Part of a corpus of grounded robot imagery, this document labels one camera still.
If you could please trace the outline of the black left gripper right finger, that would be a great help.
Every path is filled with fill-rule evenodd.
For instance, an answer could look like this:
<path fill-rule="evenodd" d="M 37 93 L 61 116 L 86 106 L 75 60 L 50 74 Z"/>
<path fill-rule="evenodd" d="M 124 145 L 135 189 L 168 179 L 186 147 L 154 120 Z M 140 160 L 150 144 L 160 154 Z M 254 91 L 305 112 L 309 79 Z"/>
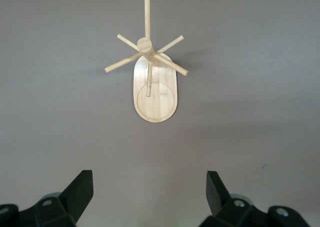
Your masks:
<path fill-rule="evenodd" d="M 206 199 L 211 215 L 203 227 L 267 227 L 268 215 L 240 197 L 231 197 L 219 174 L 206 174 Z"/>

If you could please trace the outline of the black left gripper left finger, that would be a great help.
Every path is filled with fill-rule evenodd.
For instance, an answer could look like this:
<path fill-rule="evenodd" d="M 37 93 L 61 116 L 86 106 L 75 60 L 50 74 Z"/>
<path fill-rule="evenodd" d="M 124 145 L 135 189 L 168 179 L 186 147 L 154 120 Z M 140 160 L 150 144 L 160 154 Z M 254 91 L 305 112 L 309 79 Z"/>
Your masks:
<path fill-rule="evenodd" d="M 64 191 L 19 213 L 20 227 L 75 227 L 93 198 L 93 172 L 83 170 Z"/>

